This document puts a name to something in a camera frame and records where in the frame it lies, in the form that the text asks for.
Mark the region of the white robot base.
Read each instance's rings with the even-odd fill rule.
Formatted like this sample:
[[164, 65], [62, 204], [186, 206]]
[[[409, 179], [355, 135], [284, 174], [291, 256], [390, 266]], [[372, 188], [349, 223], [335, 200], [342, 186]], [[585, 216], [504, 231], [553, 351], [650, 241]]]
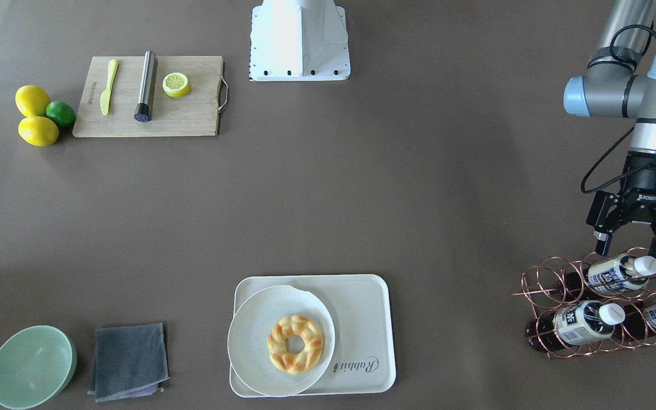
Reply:
[[351, 76], [346, 13], [333, 1], [263, 1], [252, 9], [250, 39], [252, 81]]

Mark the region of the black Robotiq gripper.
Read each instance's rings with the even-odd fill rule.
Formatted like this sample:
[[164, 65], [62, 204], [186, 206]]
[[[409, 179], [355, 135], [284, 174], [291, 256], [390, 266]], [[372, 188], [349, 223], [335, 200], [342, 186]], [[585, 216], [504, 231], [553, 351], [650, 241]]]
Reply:
[[608, 255], [614, 231], [627, 223], [647, 223], [653, 229], [648, 255], [656, 259], [656, 154], [629, 151], [617, 194], [596, 192], [587, 217], [597, 239], [594, 251]]

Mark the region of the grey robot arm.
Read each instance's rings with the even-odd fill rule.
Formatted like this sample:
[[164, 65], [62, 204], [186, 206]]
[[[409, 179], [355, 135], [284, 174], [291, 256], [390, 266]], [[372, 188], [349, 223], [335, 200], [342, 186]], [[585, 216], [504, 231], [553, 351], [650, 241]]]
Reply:
[[563, 105], [568, 113], [585, 117], [635, 119], [625, 138], [630, 140], [616, 194], [606, 185], [595, 188], [581, 180], [581, 191], [595, 196], [587, 217], [594, 228], [596, 252], [607, 255], [613, 233], [628, 223], [653, 230], [649, 254], [656, 259], [656, 1], [614, 3], [596, 52], [584, 76], [568, 81]]

